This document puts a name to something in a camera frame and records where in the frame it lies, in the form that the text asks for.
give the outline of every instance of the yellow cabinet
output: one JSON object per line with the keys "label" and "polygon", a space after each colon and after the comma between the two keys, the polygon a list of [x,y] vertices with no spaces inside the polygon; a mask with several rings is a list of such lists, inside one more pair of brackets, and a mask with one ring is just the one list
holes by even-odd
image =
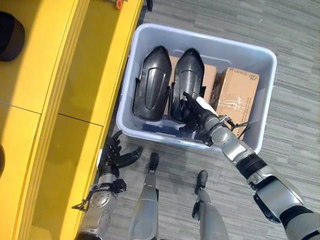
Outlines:
{"label": "yellow cabinet", "polygon": [[101,126],[112,113],[143,0],[117,10],[92,0],[71,62],[59,113]]}
{"label": "yellow cabinet", "polygon": [[14,15],[25,29],[25,43],[19,56],[13,61],[0,61],[0,102],[42,112],[50,82],[55,78],[55,68],[61,60],[59,54],[63,48],[69,48],[65,46],[69,30],[72,31],[69,18],[77,7],[82,11],[89,1],[82,0],[79,6],[77,2],[0,1],[0,10]]}
{"label": "yellow cabinet", "polygon": [[71,240],[78,230],[81,212],[71,207],[86,197],[101,132],[101,126],[57,117],[32,220],[33,226],[48,231],[53,240]]}
{"label": "yellow cabinet", "polygon": [[0,0],[26,32],[21,54],[0,62],[1,239],[74,237],[71,206],[93,182],[142,4]]}
{"label": "yellow cabinet", "polygon": [[0,144],[5,158],[0,177],[0,238],[3,240],[11,239],[14,233],[39,117],[38,113],[0,104]]}

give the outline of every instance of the cardboard box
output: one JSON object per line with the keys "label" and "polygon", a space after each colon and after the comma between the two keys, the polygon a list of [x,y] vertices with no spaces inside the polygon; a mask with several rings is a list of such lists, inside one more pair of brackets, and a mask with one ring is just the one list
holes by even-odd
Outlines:
{"label": "cardboard box", "polygon": [[[176,65],[178,63],[179,57],[169,56],[169,58],[172,66],[172,71],[171,71],[171,76],[169,81],[169,86],[171,87],[171,84],[174,82],[174,79],[175,79],[175,70],[176,70]],[[218,71],[218,68],[216,66],[212,66],[208,64],[204,65],[202,86],[205,86],[205,92],[204,92],[203,99],[207,103],[209,103],[211,99],[211,94],[214,88],[217,71]],[[169,98],[165,106],[164,114],[168,115],[168,108],[169,108]]]}
{"label": "cardboard box", "polygon": [[[228,67],[214,82],[210,105],[218,115],[228,115],[235,124],[245,123],[250,116],[258,82],[258,74]],[[238,127],[233,132],[239,137],[244,129]]]}

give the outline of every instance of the translucent plastic bin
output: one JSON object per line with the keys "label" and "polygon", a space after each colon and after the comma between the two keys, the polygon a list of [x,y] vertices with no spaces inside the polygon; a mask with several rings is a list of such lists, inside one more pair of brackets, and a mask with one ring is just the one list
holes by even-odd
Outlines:
{"label": "translucent plastic bin", "polygon": [[263,47],[163,25],[142,24],[134,33],[116,116],[119,129],[135,138],[212,152],[220,151],[214,146],[207,147],[201,141],[193,139],[193,135],[179,136],[178,129],[183,125],[169,120],[166,115],[160,121],[151,122],[133,114],[136,78],[140,77],[145,57],[159,45],[164,46],[169,55],[174,57],[181,57],[185,50],[195,48],[203,63],[217,66],[218,73],[227,67],[233,67],[260,75],[249,117],[251,128],[243,138],[258,153],[264,137],[277,67],[275,54]]}

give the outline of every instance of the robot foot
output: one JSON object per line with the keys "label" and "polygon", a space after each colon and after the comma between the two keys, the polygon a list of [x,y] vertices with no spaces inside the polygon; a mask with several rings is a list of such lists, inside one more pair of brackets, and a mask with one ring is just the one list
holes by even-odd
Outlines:
{"label": "robot foot", "polygon": [[200,188],[204,189],[206,187],[207,180],[208,180],[208,172],[206,170],[202,170],[201,172],[199,172],[198,177],[196,178],[196,186],[194,190],[194,193],[196,195],[198,195]]}
{"label": "robot foot", "polygon": [[151,153],[150,161],[149,161],[148,173],[150,171],[156,172],[158,164],[159,164],[159,155],[158,155],[158,153],[156,153],[156,152]]}

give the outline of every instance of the robotic hand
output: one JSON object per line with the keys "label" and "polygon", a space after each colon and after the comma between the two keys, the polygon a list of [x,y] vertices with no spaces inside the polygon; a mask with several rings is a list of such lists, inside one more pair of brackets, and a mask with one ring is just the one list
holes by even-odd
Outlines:
{"label": "robotic hand", "polygon": [[138,147],[131,153],[120,155],[118,131],[108,139],[102,149],[98,168],[98,183],[91,186],[86,199],[73,209],[84,211],[82,224],[75,240],[106,240],[111,224],[111,214],[117,206],[117,196],[125,192],[127,185],[119,178],[119,169],[135,163],[143,152]]}
{"label": "robotic hand", "polygon": [[212,107],[184,92],[190,121],[180,129],[198,129],[203,142],[219,147],[226,158],[255,190],[254,201],[272,222],[282,223],[289,240],[320,240],[320,214],[305,207],[301,193],[281,173],[267,165],[245,142],[238,139]]}

